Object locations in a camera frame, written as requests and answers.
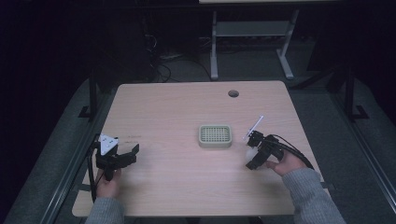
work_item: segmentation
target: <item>gray sleeve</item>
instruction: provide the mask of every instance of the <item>gray sleeve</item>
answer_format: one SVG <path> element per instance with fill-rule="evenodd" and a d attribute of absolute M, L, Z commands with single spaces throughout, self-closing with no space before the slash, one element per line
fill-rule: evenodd
<path fill-rule="evenodd" d="M 320 175 L 309 168 L 287 173 L 282 177 L 293 201 L 294 222 L 345 223 L 332 198 L 320 185 Z"/>
<path fill-rule="evenodd" d="M 122 204 L 113 198 L 97 198 L 85 223 L 124 223 Z"/>

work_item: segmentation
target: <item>table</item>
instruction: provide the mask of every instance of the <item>table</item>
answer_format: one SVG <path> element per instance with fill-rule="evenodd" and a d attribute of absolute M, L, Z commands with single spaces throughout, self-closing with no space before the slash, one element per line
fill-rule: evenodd
<path fill-rule="evenodd" d="M 306 2 L 323 2 L 324 0 L 308 0 Z M 298 3 L 301 0 L 200 0 L 201 4 L 224 4 L 224 3 Z M 291 36 L 294 31 L 299 9 L 294 9 L 288 21 L 218 21 L 217 12 L 213 13 L 212 22 L 212 49 L 210 51 L 210 78 L 219 78 L 216 44 L 218 36 L 285 36 L 285 41 L 276 55 L 282 65 L 287 79 L 294 79 L 291 72 L 286 52 L 289 47 Z"/>
<path fill-rule="evenodd" d="M 239 96 L 230 97 L 229 91 Z M 243 137 L 259 115 L 257 131 L 278 134 L 319 168 L 283 82 L 201 82 L 121 85 L 103 133 L 118 137 L 119 153 L 137 143 L 137 162 L 122 170 L 119 200 L 126 216 L 265 216 L 293 213 L 289 191 L 272 170 L 250 171 Z M 225 149 L 198 145 L 203 124 L 231 126 Z M 88 175 L 83 180 L 89 184 Z M 92 208 L 80 190 L 77 217 Z"/>

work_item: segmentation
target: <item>table surface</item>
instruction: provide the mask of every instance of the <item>table surface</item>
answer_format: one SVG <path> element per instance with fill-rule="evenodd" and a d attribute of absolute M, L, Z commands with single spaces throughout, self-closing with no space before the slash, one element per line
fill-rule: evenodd
<path fill-rule="evenodd" d="M 230 97 L 231 90 L 239 96 Z M 137 162 L 122 170 L 119 200 L 125 215 L 292 214 L 294 207 L 281 177 L 264 167 L 250 171 L 245 166 L 249 147 L 242 138 L 259 115 L 264 115 L 264 120 L 257 131 L 284 137 L 319 172 L 289 93 L 280 81 L 121 85 L 103 133 L 119 138 L 119 154 L 140 144 Z M 232 145 L 224 149 L 199 147 L 198 130 L 204 124 L 230 125 Z M 89 184 L 88 175 L 83 183 Z M 73 214 L 85 217 L 91 208 L 91 194 L 80 190 Z"/>

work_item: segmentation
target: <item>person's hand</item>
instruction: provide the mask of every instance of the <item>person's hand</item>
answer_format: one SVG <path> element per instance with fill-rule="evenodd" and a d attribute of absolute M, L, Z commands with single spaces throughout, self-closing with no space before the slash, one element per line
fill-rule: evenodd
<path fill-rule="evenodd" d="M 105 179 L 103 170 L 96 175 L 96 196 L 98 198 L 116 198 L 120 194 L 121 169 L 117 170 L 110 181 Z"/>
<path fill-rule="evenodd" d="M 303 161 L 301 161 L 299 158 L 297 158 L 287 150 L 283 150 L 283 153 L 283 158 L 280 163 L 274 161 L 266 161 L 265 166 L 273 169 L 275 173 L 279 174 L 280 176 L 283 176 L 293 170 L 306 167 Z"/>

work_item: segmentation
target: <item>hole in table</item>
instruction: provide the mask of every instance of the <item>hole in table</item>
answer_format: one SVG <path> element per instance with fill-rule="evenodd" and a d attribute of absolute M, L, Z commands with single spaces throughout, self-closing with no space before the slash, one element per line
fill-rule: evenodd
<path fill-rule="evenodd" d="M 233 97 L 233 98 L 238 97 L 239 91 L 235 91 L 235 90 L 229 91 L 228 95 Z"/>

